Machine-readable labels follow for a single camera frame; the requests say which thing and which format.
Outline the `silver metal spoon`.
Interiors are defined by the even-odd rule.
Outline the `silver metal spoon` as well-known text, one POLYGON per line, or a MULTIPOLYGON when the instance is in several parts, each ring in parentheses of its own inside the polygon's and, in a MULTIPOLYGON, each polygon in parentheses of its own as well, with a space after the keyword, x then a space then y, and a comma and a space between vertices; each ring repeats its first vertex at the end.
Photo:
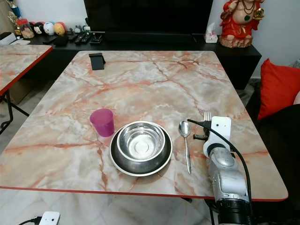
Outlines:
POLYGON ((188 147, 188 142, 187 142, 187 137, 190 135, 190 126, 187 121, 182 121, 179 124, 179 133, 182 135, 185 143, 185 151, 186 151, 186 163, 187 163, 187 171, 190 174, 191 173, 191 158, 189 154, 189 147, 188 147))

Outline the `stainless steel bowl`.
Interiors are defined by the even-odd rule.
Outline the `stainless steel bowl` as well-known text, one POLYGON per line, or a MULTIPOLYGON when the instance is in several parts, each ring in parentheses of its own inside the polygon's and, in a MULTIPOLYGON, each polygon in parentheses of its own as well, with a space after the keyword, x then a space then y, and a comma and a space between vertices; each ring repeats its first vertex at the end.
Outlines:
POLYGON ((154 122, 135 121, 123 126, 116 135, 120 154, 130 161, 146 162, 159 156, 167 134, 154 122))

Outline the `stainless steel plate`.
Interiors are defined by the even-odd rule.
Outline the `stainless steel plate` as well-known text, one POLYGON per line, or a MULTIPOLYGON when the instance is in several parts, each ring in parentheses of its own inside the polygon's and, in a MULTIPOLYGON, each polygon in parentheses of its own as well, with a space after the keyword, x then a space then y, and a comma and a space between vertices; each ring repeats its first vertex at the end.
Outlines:
POLYGON ((116 131, 111 140, 111 160, 122 173, 137 177, 150 176, 151 174, 161 171, 171 160, 173 154, 172 141, 166 131, 167 138, 163 152, 161 152, 157 158, 146 162, 134 162, 124 158, 117 148, 117 133, 118 131, 116 131))

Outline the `dark sofa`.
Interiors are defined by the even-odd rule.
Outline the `dark sofa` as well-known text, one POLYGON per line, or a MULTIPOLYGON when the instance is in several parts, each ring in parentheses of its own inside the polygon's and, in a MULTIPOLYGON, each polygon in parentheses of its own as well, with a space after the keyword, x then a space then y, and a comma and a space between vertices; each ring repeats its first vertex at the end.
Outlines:
POLYGON ((300 104, 290 105, 266 117, 257 117, 259 135, 270 153, 288 199, 300 210, 300 104))

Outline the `white tissue pack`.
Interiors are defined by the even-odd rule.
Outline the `white tissue pack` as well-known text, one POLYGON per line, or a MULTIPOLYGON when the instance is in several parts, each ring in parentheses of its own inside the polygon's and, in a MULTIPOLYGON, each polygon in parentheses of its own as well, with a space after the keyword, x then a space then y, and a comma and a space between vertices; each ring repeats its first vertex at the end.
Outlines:
POLYGON ((218 36, 216 34, 215 29, 216 24, 212 22, 206 28, 206 32, 204 33, 204 42, 205 43, 216 43, 218 41, 218 36))

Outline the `pink plastic cup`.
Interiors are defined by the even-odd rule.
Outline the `pink plastic cup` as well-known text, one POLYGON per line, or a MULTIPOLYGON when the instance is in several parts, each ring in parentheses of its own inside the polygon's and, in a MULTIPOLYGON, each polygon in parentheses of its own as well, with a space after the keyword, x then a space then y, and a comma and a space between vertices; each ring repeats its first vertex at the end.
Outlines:
POLYGON ((114 133, 113 112, 110 109, 98 109, 90 115, 90 122, 101 137, 110 137, 114 133))

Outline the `red laughing buddha statue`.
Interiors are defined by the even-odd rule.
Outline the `red laughing buddha statue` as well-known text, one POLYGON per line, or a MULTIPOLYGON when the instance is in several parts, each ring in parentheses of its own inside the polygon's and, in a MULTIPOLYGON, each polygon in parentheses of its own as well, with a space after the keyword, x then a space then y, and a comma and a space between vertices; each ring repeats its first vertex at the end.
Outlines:
POLYGON ((252 30, 257 30, 264 18, 264 0, 228 0, 223 6, 218 42, 229 48, 245 48, 252 43, 252 30))

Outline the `marble folding side table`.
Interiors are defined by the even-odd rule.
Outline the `marble folding side table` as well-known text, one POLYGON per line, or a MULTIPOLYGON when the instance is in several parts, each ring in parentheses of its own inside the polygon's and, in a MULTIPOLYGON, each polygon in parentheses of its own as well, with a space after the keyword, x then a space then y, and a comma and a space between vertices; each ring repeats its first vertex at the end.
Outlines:
POLYGON ((13 122, 13 109, 29 115, 11 102, 9 88, 52 49, 51 45, 0 45, 0 100, 7 103, 9 114, 0 125, 1 133, 13 122))

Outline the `white flat box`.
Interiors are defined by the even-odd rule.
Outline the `white flat box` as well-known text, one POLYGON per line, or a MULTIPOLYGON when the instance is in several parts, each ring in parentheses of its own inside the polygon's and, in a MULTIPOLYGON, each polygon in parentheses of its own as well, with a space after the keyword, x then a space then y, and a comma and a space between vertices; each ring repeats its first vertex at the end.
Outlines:
POLYGON ((27 39, 19 39, 12 32, 4 32, 0 34, 0 45, 28 45, 30 41, 27 39))

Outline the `black flat television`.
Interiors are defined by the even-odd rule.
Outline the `black flat television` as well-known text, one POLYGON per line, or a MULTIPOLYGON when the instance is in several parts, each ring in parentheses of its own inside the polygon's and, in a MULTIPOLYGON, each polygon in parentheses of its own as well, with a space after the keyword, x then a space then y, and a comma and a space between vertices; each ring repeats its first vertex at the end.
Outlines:
POLYGON ((92 31, 200 34, 213 0, 84 0, 92 31))

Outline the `black phone stand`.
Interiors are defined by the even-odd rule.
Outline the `black phone stand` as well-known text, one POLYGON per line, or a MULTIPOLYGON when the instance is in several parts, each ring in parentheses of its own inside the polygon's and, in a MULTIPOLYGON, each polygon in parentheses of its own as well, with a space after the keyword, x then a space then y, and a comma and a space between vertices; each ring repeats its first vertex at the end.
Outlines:
POLYGON ((89 58, 93 71, 102 70, 105 68, 106 62, 102 53, 90 53, 89 58))

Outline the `gold trophy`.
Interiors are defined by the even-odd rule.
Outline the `gold trophy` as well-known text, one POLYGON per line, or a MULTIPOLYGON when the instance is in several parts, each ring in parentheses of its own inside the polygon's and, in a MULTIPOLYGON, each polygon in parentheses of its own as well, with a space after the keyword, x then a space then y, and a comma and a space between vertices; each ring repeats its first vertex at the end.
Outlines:
POLYGON ((7 4, 9 5, 9 8, 11 11, 15 14, 17 19, 23 19, 21 11, 19 7, 17 6, 16 0, 6 0, 7 4))

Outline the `black and white toy ball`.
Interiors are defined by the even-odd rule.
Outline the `black and white toy ball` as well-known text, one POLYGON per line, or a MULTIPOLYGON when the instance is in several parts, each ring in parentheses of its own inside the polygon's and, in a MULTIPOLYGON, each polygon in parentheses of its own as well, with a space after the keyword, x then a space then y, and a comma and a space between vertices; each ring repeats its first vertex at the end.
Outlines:
POLYGON ((41 36, 45 34, 43 22, 36 22, 36 23, 30 22, 30 25, 32 26, 32 29, 35 32, 36 36, 41 36))

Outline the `white and blue toy ball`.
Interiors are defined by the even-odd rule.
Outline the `white and blue toy ball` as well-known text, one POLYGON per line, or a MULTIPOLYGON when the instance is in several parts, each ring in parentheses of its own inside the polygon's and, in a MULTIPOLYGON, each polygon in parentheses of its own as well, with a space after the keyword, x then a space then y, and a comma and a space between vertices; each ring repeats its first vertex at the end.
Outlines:
POLYGON ((45 22, 43 25, 43 30, 45 34, 48 36, 53 36, 54 35, 54 23, 53 22, 45 22))

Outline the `orange toy ball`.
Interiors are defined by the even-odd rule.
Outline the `orange toy ball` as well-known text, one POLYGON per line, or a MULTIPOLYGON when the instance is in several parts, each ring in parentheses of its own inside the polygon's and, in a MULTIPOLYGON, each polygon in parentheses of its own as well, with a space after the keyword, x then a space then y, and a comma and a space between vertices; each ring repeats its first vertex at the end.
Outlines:
POLYGON ((56 22, 53 28, 54 33, 58 36, 64 36, 66 34, 66 26, 62 22, 56 22))

